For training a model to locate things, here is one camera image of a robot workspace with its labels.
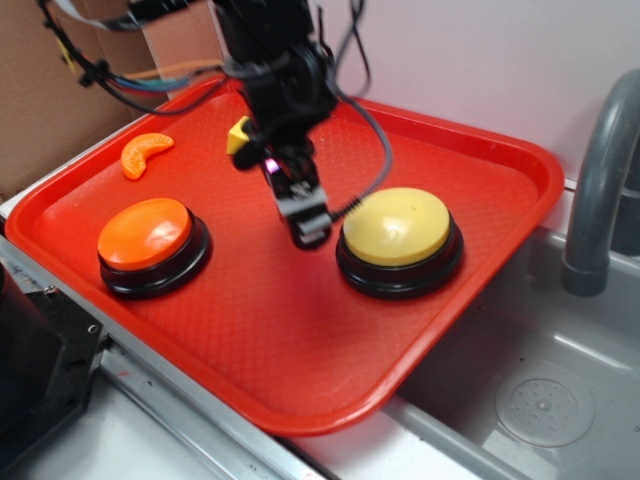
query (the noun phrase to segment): black wire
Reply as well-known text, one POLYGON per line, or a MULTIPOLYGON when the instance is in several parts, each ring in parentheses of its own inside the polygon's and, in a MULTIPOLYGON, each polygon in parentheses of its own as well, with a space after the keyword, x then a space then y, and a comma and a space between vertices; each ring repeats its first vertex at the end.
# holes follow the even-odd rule
POLYGON ((352 39, 355 38, 358 44, 358 50, 360 52, 360 56, 364 63, 365 72, 367 75, 364 91, 366 91, 369 88, 369 85, 371 84, 371 71, 369 68, 369 61, 364 51, 362 39, 360 38, 360 33, 358 31, 358 23, 364 12, 364 7, 365 7, 365 0, 360 0, 359 3, 357 4, 355 3, 355 0, 351 0, 351 27, 349 28, 347 33, 345 33, 342 43, 340 44, 340 48, 338 50, 338 54, 336 55, 335 60, 331 64, 330 75, 329 75, 330 77, 329 85, 330 85, 330 88, 332 88, 333 91, 336 93, 338 98, 340 98, 340 100, 347 103, 351 108, 353 108, 371 126, 376 136, 378 137, 382 145, 382 148, 384 149, 385 158, 384 158, 384 164, 382 166, 382 170, 367 188, 365 188, 358 196, 353 198, 350 202, 348 202, 345 206, 343 206, 339 210, 329 212, 329 217, 331 218, 331 221, 334 223, 337 222, 342 217, 344 217, 345 215, 347 215, 354 208, 356 208, 362 202, 362 200, 364 200, 366 196, 373 193, 387 178, 387 176, 389 175, 389 172, 391 171, 391 167, 393 165, 393 149, 391 147, 391 143, 389 142, 389 138, 387 137, 387 134, 385 133, 385 131, 382 129, 382 127, 380 126, 378 121, 373 117, 373 115, 371 115, 371 113, 369 113, 354 98, 347 95, 337 83, 338 69, 342 63, 342 60, 344 58, 345 52, 347 51, 349 44, 351 43, 352 39))
POLYGON ((179 109, 157 110, 154 108, 148 108, 144 105, 141 105, 135 102, 134 100, 131 100, 127 96, 123 95, 122 93, 118 92, 109 84, 109 80, 112 80, 112 81, 116 80, 118 76, 114 75, 109 71, 108 64, 106 62, 99 61, 97 64, 94 64, 93 62, 85 58, 84 55, 82 55, 82 53, 80 53, 80 51, 73 44, 73 42, 68 37, 64 29, 58 26, 55 20, 53 19, 53 17, 51 16, 51 12, 49 12, 49 9, 46 6, 48 2, 49 0, 38 0, 38 6, 42 10, 46 18, 45 26, 47 26, 54 32, 58 40, 60 40, 60 43, 62 43, 63 47, 69 53, 69 56, 85 71, 86 81, 96 82, 109 95, 121 101, 125 105, 128 105, 137 110, 140 110, 144 113, 150 113, 154 115, 161 115, 161 116, 181 115, 183 113, 186 113, 198 107, 205 100, 207 100, 211 95, 217 92, 227 82, 227 78, 225 77, 223 80, 221 80, 218 83, 215 83, 213 86, 207 89, 200 97, 198 97, 192 103, 179 109))
POLYGON ((101 79, 101 78, 96 79, 96 83, 100 85, 108 94, 118 99, 125 105, 128 105, 137 110, 140 110, 144 113, 151 113, 153 115, 160 115, 160 116, 171 116, 171 115, 182 115, 183 113, 189 112, 194 108, 198 107, 203 102, 205 102, 211 95, 213 95, 218 90, 220 90, 220 88, 222 88, 227 83, 228 80, 229 79, 227 77, 223 78, 218 83, 215 83, 214 85, 209 87, 200 97, 198 97, 196 100, 191 102, 189 105, 182 108, 175 109, 175 110, 158 110, 155 108, 145 107, 144 105, 141 105, 131 100, 130 98, 126 97, 125 95, 121 94, 117 90, 114 90, 104 79, 101 79))
POLYGON ((331 50, 331 47, 329 47, 329 45, 327 45, 327 43, 324 41, 324 10, 320 5, 318 5, 318 44, 329 59, 330 63, 333 63, 333 51, 331 50))

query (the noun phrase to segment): sink drain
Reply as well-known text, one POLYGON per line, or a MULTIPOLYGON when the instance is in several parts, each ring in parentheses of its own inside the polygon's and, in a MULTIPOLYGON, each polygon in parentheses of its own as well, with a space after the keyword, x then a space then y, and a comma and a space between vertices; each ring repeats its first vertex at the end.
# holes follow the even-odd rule
POLYGON ((593 422, 591 396, 580 380, 549 365, 519 370, 496 394, 496 411, 515 437, 540 447, 561 447, 581 438, 593 422))

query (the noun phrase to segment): sink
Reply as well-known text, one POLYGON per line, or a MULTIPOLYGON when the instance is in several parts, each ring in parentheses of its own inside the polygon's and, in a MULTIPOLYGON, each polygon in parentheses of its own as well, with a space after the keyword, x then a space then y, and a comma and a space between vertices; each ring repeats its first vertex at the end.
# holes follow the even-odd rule
POLYGON ((414 414, 387 413, 421 436, 444 424, 500 478, 637 478, 640 263, 612 254, 607 290, 574 297, 564 243, 538 229, 403 383, 414 414))

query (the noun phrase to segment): orange slice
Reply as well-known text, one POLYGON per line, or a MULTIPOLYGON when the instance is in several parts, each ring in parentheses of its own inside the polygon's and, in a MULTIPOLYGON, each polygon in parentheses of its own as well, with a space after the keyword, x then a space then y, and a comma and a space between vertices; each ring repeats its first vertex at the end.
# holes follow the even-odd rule
POLYGON ((173 138, 162 133, 138 135, 125 145, 120 155, 122 171, 131 180, 139 179, 147 168, 147 159, 171 148, 173 138))

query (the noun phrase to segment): cardboard box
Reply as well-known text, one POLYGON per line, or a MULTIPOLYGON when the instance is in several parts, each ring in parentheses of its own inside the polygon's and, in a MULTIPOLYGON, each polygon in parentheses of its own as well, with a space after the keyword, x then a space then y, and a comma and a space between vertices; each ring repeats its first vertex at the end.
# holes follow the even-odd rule
MULTIPOLYGON (((78 0, 94 18, 126 11, 124 0, 78 0)), ((142 32, 98 31, 60 13, 83 53, 115 72, 154 68, 142 32)), ((0 198, 7 199, 139 116, 98 86, 81 87, 35 0, 0 2, 0 198)), ((147 102, 153 106, 165 98, 147 102)))
MULTIPOLYGON (((194 2, 145 28, 158 68, 222 58, 212 8, 210 2, 194 2)), ((171 75, 188 70, 172 71, 171 75)))

